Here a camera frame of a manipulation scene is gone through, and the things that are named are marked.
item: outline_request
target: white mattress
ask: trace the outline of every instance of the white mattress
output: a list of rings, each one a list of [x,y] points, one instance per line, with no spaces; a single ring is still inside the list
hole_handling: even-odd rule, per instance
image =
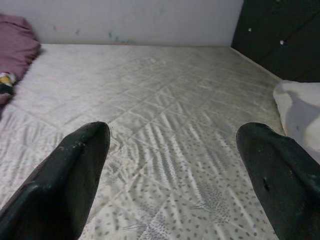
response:
[[[71,131],[111,147],[80,239],[277,239],[237,128],[282,132],[278,80],[228,47],[43,44],[0,121],[0,206]]]

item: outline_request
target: quilted mattress cover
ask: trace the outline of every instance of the quilted mattress cover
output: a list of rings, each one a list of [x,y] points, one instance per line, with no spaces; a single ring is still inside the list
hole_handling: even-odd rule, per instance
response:
[[[283,132],[277,83],[229,47],[43,44],[0,120],[0,207],[64,136],[104,121],[80,239],[275,240],[235,135],[252,121]]]

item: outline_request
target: white pillow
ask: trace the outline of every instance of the white pillow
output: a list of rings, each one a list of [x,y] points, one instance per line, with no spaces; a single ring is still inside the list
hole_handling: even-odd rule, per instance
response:
[[[273,97],[285,134],[320,164],[320,82],[283,80]]]

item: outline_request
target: pink blanket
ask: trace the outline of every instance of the pink blanket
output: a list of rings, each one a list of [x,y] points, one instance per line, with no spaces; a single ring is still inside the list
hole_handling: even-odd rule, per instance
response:
[[[20,81],[37,57],[39,48],[40,43],[23,17],[0,13],[0,73],[12,73],[16,81]],[[1,89],[0,105],[5,104],[12,95],[4,90],[6,86]]]

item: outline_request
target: white wall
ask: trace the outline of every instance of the white wall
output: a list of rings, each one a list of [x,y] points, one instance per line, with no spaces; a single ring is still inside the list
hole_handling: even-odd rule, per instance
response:
[[[43,43],[230,46],[243,0],[0,0]]]

